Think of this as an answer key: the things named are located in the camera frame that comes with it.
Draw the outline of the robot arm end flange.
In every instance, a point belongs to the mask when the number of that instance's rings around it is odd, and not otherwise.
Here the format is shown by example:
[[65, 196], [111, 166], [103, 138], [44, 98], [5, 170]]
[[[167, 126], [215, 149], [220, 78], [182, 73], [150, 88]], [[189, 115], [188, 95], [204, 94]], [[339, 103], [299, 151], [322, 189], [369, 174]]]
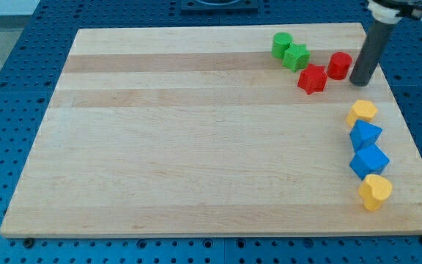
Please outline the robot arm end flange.
[[396, 24], [402, 18], [422, 19], [422, 0], [368, 0], [367, 8], [381, 23]]

